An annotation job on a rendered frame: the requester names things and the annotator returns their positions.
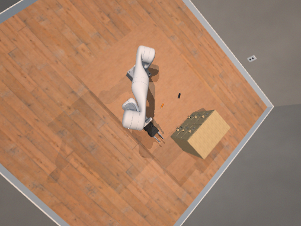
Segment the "small wooden chest of drawers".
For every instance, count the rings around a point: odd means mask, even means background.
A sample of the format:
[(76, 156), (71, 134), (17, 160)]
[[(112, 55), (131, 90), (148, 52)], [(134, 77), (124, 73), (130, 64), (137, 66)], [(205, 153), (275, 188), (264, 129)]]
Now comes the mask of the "small wooden chest of drawers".
[(208, 156), (230, 129), (230, 126), (215, 109), (209, 111), (213, 112), (202, 124), (182, 124), (200, 125), (188, 140), (171, 137), (183, 151), (203, 159)]

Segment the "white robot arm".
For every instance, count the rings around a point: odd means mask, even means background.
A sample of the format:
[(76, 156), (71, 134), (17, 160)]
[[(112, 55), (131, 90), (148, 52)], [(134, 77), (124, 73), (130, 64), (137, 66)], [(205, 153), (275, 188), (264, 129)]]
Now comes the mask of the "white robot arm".
[(124, 128), (141, 131), (145, 126), (146, 100), (149, 87), (149, 77), (146, 72), (154, 58), (155, 49), (146, 46), (138, 47), (132, 80), (132, 92), (137, 102), (135, 99), (129, 98), (122, 105), (124, 110), (122, 125)]

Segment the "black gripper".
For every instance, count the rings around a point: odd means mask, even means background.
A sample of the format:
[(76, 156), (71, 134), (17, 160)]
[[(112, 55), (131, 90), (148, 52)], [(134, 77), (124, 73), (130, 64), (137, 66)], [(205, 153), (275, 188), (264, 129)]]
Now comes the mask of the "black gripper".
[[(144, 126), (143, 129), (148, 132), (148, 134), (150, 135), (150, 137), (156, 138), (155, 134), (158, 133), (160, 135), (160, 133), (159, 133), (159, 130), (156, 127), (154, 127), (154, 125), (152, 124), (151, 121), (152, 121), (152, 118), (151, 117), (148, 118), (146, 116), (145, 126)], [(162, 139), (164, 139), (163, 136), (160, 135), (160, 137)], [(156, 138), (156, 140), (160, 143), (160, 141), (157, 138)]]

